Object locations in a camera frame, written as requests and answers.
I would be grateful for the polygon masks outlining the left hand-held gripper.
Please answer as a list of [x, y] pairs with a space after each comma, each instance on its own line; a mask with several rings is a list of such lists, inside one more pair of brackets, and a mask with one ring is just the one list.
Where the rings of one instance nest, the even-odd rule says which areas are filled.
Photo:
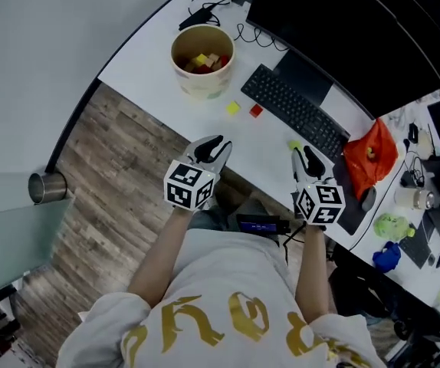
[[222, 141], [223, 135], [203, 137], [186, 147], [186, 155], [171, 162], [163, 179], [166, 202], [189, 211], [207, 203], [232, 151], [232, 142], [228, 141], [212, 157], [213, 149]]

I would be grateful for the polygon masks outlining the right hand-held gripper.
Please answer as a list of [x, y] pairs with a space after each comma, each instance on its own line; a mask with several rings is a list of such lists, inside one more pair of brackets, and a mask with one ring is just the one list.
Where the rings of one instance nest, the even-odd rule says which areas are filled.
[[326, 172], [325, 165], [309, 147], [304, 147], [306, 165], [298, 147], [292, 150], [291, 162], [296, 190], [291, 193], [296, 219], [309, 225], [331, 225], [345, 209], [343, 187], [333, 177], [310, 182], [307, 176], [320, 179]]

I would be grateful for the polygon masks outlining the pile of colourful wooden blocks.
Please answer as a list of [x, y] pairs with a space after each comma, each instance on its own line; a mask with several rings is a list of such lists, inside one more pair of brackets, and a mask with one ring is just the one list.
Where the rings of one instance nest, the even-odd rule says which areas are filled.
[[228, 55], [200, 54], [191, 59], [183, 70], [192, 74], [210, 74], [221, 70], [229, 61]]

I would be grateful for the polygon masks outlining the person's right forearm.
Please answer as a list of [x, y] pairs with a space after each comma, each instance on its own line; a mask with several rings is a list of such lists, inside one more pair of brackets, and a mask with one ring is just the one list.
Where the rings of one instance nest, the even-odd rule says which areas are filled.
[[307, 225], [305, 230], [295, 301], [307, 323], [337, 312], [329, 283], [324, 233], [319, 226]]

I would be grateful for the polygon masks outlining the person's left forearm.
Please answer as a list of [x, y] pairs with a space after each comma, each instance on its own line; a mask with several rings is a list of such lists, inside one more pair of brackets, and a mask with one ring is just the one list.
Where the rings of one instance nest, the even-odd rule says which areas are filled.
[[155, 307], [167, 291], [192, 216], [185, 209], [173, 209], [131, 279], [127, 291], [140, 296], [150, 307]]

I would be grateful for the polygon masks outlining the person's legs in jeans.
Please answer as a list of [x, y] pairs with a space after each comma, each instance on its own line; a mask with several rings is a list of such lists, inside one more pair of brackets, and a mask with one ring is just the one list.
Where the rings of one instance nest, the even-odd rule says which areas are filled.
[[188, 225], [190, 229], [205, 229], [220, 232], [242, 232], [250, 235], [257, 235], [269, 239], [279, 245], [278, 235], [267, 235], [256, 230], [246, 230], [238, 223], [238, 215], [249, 217], [268, 217], [269, 213], [262, 202], [256, 198], [247, 198], [236, 209], [230, 209], [226, 204], [221, 204], [216, 197], [209, 200], [209, 207], [203, 207], [192, 216]]

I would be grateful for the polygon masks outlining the black mouse pad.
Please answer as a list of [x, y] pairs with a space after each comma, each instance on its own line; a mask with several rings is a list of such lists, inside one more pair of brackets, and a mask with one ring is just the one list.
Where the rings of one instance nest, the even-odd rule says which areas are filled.
[[343, 188], [343, 194], [346, 201], [346, 207], [337, 223], [349, 235], [354, 235], [362, 223], [366, 211], [361, 208], [360, 201], [355, 197], [353, 184], [343, 154], [337, 158], [332, 172], [337, 184]]

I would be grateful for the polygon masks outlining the beige round bucket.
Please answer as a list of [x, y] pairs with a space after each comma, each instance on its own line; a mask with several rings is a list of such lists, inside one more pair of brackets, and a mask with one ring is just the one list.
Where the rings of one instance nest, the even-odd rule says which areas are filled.
[[[230, 61], [210, 74], [192, 74], [183, 68], [200, 54], [228, 55]], [[172, 43], [170, 58], [182, 90], [191, 97], [213, 100], [226, 91], [235, 65], [235, 43], [220, 27], [195, 25], [181, 31]]]

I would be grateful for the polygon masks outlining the black device with blue screen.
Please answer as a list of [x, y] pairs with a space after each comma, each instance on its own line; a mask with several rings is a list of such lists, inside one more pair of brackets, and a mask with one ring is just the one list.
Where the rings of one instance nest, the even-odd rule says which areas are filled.
[[242, 232], [256, 235], [286, 235], [291, 231], [289, 221], [281, 219], [278, 215], [237, 214], [236, 220]]

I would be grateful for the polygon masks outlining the blue bag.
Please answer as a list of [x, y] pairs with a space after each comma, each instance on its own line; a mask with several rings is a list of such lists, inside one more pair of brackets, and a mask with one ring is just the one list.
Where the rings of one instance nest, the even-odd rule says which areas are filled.
[[380, 251], [373, 254], [373, 264], [379, 272], [385, 274], [396, 268], [400, 258], [401, 251], [399, 245], [388, 241]]

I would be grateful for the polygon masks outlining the person's white printed shirt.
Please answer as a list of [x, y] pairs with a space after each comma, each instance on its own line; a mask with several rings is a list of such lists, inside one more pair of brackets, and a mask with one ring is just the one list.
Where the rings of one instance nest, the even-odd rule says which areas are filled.
[[385, 368], [360, 315], [312, 324], [278, 246], [240, 232], [186, 233], [155, 307], [98, 299], [64, 341], [57, 368]]

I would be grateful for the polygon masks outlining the black power adapter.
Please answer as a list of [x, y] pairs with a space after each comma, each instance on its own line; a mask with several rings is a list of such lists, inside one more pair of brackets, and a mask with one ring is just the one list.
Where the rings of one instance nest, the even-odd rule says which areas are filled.
[[183, 31], [195, 25], [207, 24], [213, 16], [211, 9], [200, 8], [179, 24], [179, 31]]

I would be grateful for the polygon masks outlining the large black monitor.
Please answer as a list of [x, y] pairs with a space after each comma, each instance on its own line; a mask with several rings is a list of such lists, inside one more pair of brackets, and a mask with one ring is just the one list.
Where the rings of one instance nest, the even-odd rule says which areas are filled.
[[327, 75], [372, 119], [440, 88], [419, 43], [379, 0], [252, 0], [247, 20]]

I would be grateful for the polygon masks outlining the metal cup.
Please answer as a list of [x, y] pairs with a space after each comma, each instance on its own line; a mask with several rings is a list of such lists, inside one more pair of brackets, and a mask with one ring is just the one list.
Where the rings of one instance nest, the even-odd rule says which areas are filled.
[[60, 172], [32, 173], [28, 179], [28, 194], [35, 205], [62, 200], [67, 194], [66, 179]]

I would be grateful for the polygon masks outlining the frosted glass panel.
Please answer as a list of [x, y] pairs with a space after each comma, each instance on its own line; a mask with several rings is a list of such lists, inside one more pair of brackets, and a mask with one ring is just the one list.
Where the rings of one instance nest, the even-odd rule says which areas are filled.
[[0, 172], [0, 290], [49, 262], [71, 200], [35, 205], [31, 174]]

